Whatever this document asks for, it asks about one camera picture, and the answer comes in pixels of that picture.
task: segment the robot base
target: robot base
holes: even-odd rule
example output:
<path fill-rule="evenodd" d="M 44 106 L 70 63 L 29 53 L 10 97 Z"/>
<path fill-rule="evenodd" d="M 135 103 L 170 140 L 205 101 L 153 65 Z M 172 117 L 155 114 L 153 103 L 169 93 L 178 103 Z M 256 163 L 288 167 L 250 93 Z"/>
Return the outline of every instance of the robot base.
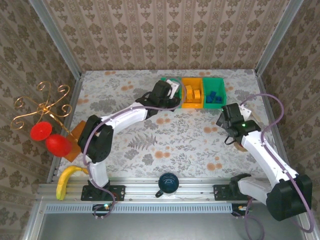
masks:
<path fill-rule="evenodd" d="M 110 181 L 103 187 L 113 193 L 115 201 L 124 201 L 126 194 L 126 186 L 124 185 L 110 185 Z M 88 185 L 84 185 L 81 193 L 81 201 L 112 201 L 112 197 L 105 191 L 102 191 L 88 180 Z"/>
<path fill-rule="evenodd" d="M 214 199 L 216 201 L 247 201 L 248 196 L 243 195 L 238 187 L 240 179 L 251 177 L 248 173 L 233 176 L 229 184 L 213 185 Z"/>

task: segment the green container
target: green container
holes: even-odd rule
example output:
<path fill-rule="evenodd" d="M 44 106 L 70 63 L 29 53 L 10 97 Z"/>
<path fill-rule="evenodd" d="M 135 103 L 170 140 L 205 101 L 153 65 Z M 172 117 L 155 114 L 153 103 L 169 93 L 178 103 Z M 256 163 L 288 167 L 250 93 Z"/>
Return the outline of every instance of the green container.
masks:
<path fill-rule="evenodd" d="M 227 103 L 227 94 L 225 90 L 225 83 L 222 78 L 216 77 L 203 77 L 203 91 L 204 91 L 204 109 L 220 109 Z M 207 96 L 210 95 L 211 92 L 216 92 L 215 97 L 222 97 L 222 103 L 207 103 Z"/>

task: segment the banana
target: banana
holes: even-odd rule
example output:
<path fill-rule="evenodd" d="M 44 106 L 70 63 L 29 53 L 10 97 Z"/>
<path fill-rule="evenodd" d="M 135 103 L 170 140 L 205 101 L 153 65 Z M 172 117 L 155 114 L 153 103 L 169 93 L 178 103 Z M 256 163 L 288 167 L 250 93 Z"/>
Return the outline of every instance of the banana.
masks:
<path fill-rule="evenodd" d="M 79 166 L 68 166 L 60 175 L 58 184 L 56 186 L 56 199 L 63 200 L 66 196 L 67 191 L 67 183 L 69 178 L 72 174 L 75 172 L 82 171 L 85 174 L 89 174 L 88 170 L 85 167 L 79 167 Z"/>

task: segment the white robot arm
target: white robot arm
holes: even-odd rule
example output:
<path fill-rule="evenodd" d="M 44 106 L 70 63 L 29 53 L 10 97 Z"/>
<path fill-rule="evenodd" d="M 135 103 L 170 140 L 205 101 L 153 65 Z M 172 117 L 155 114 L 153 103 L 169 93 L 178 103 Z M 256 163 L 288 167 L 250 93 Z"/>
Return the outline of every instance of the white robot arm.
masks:
<path fill-rule="evenodd" d="M 173 108 L 179 105 L 180 98 L 175 96 L 179 84 L 167 79 L 158 81 L 151 92 L 147 92 L 141 98 L 138 98 L 129 107 L 101 118 L 92 115 L 88 118 L 86 125 L 81 133 L 78 145 L 81 151 L 84 151 L 87 139 L 92 130 L 104 120 L 107 121 L 92 138 L 86 154 L 90 170 L 90 181 L 94 181 L 97 186 L 107 188 L 110 184 L 105 160 L 107 159 L 112 145 L 113 136 L 123 129 L 143 120 L 150 118 L 158 113 L 158 110 L 146 109 L 145 106 L 157 108 Z"/>
<path fill-rule="evenodd" d="M 228 138 L 233 138 L 233 142 L 237 142 L 248 150 L 268 178 L 268 182 L 264 182 L 247 173 L 232 177 L 229 189 L 234 197 L 238 195 L 253 197 L 265 204 L 271 215 L 278 221 L 306 212 L 287 174 L 294 179 L 309 207 L 312 197 L 310 178 L 307 175 L 299 175 L 286 164 L 266 140 L 262 143 L 260 127 L 253 120 L 244 120 L 237 103 L 222 107 L 222 114 L 217 125 L 227 131 L 226 141 Z M 284 167 L 284 170 L 267 152 L 264 145 Z"/>

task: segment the yellow container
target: yellow container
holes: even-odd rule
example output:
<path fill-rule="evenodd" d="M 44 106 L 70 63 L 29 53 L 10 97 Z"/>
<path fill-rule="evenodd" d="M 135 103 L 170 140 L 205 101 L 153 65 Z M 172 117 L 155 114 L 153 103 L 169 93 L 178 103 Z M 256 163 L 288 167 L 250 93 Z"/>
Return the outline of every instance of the yellow container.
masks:
<path fill-rule="evenodd" d="M 204 107 L 204 84 L 201 77 L 183 77 L 182 82 L 185 86 L 190 85 L 193 90 L 200 91 L 200 99 L 193 99 L 192 102 L 182 104 L 183 109 L 202 109 Z M 184 89 L 182 89 L 181 99 L 184 99 Z"/>

